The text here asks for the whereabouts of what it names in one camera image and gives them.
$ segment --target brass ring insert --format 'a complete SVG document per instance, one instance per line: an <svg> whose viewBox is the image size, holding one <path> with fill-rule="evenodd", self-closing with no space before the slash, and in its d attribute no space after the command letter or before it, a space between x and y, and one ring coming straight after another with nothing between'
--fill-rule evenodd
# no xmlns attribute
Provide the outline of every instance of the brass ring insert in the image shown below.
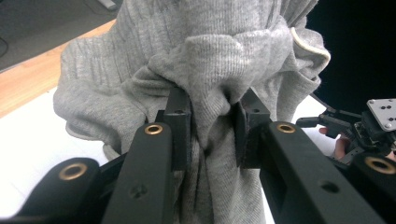
<svg viewBox="0 0 396 224"><path fill-rule="evenodd" d="M384 174L384 175L394 175L396 174L396 168L390 164L389 162L375 158L375 157L367 157L365 160L366 164L372 168L373 170Z"/></svg>
<svg viewBox="0 0 396 224"><path fill-rule="evenodd" d="M88 167L84 163L73 163L62 169L62 171L59 173L59 178L62 180L76 179L82 176L87 171L87 169Z"/></svg>
<svg viewBox="0 0 396 224"><path fill-rule="evenodd" d="M146 133L146 134L159 134L159 133L161 133L162 131L163 131L163 126L158 125L158 124L150 125L150 126L148 126L148 127L145 129L145 133Z"/></svg>
<svg viewBox="0 0 396 224"><path fill-rule="evenodd" d="M289 124L279 124L276 126L278 130L280 130L282 133L294 133L296 129L289 125Z"/></svg>

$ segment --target metal mounting plate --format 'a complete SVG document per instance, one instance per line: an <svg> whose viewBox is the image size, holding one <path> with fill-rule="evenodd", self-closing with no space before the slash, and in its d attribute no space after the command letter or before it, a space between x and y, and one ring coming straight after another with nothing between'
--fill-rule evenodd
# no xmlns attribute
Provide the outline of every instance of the metal mounting plate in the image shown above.
<svg viewBox="0 0 396 224"><path fill-rule="evenodd" d="M396 99L369 100L367 105L382 130L396 130Z"/></svg>

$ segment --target sweater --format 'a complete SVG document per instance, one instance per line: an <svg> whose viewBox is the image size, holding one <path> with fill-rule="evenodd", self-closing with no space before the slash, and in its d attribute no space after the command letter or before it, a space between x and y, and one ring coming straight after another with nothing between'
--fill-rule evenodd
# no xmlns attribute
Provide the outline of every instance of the sweater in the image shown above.
<svg viewBox="0 0 396 224"><path fill-rule="evenodd" d="M72 41L54 94L66 130L112 160L175 86L191 98L192 163L175 172L175 223L264 223L259 170L236 166L230 111L252 88L291 120L330 60L305 28L315 0L124 0L104 35Z"/></svg>

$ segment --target wooden floor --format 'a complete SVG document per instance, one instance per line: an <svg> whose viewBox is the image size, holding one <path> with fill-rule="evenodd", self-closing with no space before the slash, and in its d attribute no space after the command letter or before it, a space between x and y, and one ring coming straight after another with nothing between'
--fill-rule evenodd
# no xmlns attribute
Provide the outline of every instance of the wooden floor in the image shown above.
<svg viewBox="0 0 396 224"><path fill-rule="evenodd" d="M103 34L114 22L110 21L78 38ZM0 73L0 118L57 86L61 74L60 55L67 44Z"/></svg>

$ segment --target dark background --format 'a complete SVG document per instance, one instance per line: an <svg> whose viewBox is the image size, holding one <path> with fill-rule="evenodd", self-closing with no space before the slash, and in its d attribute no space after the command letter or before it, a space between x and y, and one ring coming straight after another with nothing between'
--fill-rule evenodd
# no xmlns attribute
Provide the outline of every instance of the dark background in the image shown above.
<svg viewBox="0 0 396 224"><path fill-rule="evenodd" d="M323 35L332 60L315 95L350 112L370 99L396 98L396 10L390 0L320 0L308 27Z"/></svg>

